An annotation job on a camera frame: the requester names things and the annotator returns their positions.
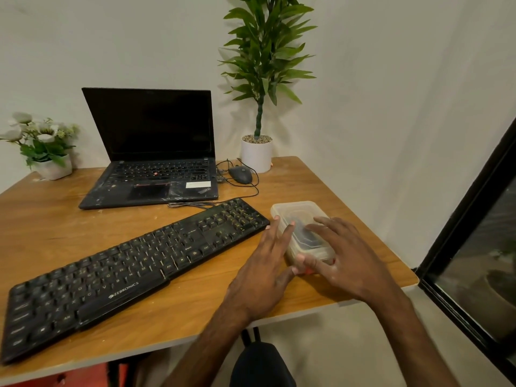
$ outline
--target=laptop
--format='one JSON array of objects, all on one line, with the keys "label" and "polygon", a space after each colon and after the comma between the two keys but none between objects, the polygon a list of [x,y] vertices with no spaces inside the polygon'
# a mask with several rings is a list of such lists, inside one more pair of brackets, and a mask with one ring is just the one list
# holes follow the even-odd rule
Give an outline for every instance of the laptop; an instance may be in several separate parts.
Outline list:
[{"label": "laptop", "polygon": [[210,91],[83,88],[111,164],[81,209],[218,198]]}]

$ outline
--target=hand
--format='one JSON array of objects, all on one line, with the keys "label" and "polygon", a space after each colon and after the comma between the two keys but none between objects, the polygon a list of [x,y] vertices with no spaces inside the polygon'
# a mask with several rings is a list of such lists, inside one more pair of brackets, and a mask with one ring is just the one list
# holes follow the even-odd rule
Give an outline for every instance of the hand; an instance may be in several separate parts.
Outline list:
[{"label": "hand", "polygon": [[323,225],[309,224],[306,229],[318,234],[335,250],[335,264],[329,266],[308,254],[296,256],[300,263],[370,306],[400,291],[384,263],[353,224],[338,217],[314,217],[314,220]]},{"label": "hand", "polygon": [[279,303],[295,270],[287,267],[278,274],[283,254],[290,243],[294,224],[277,239],[279,216],[261,235],[260,243],[228,287],[223,306],[245,313],[248,323],[266,316]]}]

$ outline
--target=keyboard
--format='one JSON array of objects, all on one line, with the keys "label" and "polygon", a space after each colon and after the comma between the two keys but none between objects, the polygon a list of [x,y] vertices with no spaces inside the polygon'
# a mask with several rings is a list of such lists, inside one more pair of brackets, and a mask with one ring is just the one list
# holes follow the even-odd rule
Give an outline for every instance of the keyboard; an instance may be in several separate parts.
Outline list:
[{"label": "keyboard", "polygon": [[139,181],[202,181],[209,179],[208,160],[166,160],[163,162],[120,162],[106,180]]},{"label": "keyboard", "polygon": [[98,324],[267,225],[267,218],[236,198],[15,285],[2,362]]}]

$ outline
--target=sticker on laptop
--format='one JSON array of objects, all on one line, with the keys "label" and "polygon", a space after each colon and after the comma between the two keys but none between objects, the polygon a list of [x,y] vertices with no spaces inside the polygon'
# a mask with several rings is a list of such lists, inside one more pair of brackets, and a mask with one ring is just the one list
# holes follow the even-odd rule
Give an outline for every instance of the sticker on laptop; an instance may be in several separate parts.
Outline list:
[{"label": "sticker on laptop", "polygon": [[207,182],[186,182],[186,188],[187,189],[199,189],[199,188],[211,187],[211,186],[212,186],[212,182],[211,181],[207,181]]}]

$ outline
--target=dark clothing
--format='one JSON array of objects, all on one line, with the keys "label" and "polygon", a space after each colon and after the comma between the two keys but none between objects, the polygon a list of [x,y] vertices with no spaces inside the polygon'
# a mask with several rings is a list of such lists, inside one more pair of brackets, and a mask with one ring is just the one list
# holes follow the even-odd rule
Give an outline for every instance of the dark clothing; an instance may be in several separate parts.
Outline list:
[{"label": "dark clothing", "polygon": [[274,345],[253,342],[236,361],[229,386],[296,387],[296,382]]}]

